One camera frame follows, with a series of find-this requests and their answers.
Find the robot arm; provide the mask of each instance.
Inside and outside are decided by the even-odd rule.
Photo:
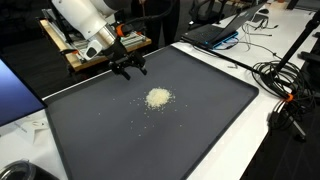
[[[83,54],[87,60],[99,53],[112,56],[110,68],[114,73],[122,74],[127,79],[130,79],[130,76],[124,69],[128,66],[139,68],[143,74],[147,73],[143,57],[136,52],[127,53],[120,38],[103,17],[129,6],[131,0],[52,0],[52,3],[62,16],[89,41]]]

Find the laptop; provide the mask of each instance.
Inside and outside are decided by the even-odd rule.
[[[0,59],[0,127],[44,108],[40,97]]]
[[[257,6],[238,12],[225,28],[207,24],[183,34],[181,39],[191,44],[204,45],[205,47],[213,49],[222,42],[236,37],[238,35],[237,29],[239,29],[246,21],[252,19],[254,14],[263,5],[264,3],[261,3]]]

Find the white surface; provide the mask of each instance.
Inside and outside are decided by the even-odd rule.
[[[279,56],[283,56],[303,31],[305,24],[312,18],[312,15],[308,14],[309,12],[301,10],[270,10],[269,26],[273,27],[278,24],[279,27],[274,30],[261,31],[261,33],[272,34],[272,37],[252,36],[252,43],[268,47],[277,52]],[[230,18],[224,20],[221,25],[226,25],[228,21],[230,21]],[[239,30],[239,33],[239,37],[241,37],[243,35],[242,30]],[[310,51],[315,42],[316,38],[309,37],[298,52],[302,50]],[[187,43],[176,43],[174,46],[232,76],[257,86],[250,72],[241,67],[238,69],[228,68],[233,64],[201,53]],[[251,50],[246,52],[246,48],[245,44],[238,44],[230,50],[219,52],[248,65],[274,60],[272,54],[264,49],[252,46]],[[299,67],[303,64],[303,61],[299,60],[296,55],[290,62]],[[278,99],[260,89],[258,97],[230,126],[189,179],[239,179],[268,131],[267,115],[277,102]],[[41,118],[45,114],[41,111],[35,116]],[[41,133],[42,136],[38,137],[32,146],[17,136],[12,131],[10,124],[2,127],[0,134],[4,135],[0,137],[0,168],[13,161],[25,158],[59,179],[67,179],[50,130]]]
[[[13,125],[16,127],[15,132],[30,144],[34,143],[35,138],[40,130],[49,129],[47,118],[45,117],[31,121],[26,118],[25,121],[20,120],[13,122]]]

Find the pile of rice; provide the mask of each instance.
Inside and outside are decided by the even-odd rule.
[[[174,99],[174,95],[162,88],[153,88],[146,97],[146,105],[149,109],[159,109],[165,104],[170,102],[170,99]]]

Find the black mat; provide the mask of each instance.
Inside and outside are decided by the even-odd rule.
[[[146,57],[147,76],[107,73],[46,102],[70,179],[183,179],[211,149],[258,89],[168,47]],[[175,102],[146,110],[152,88]]]

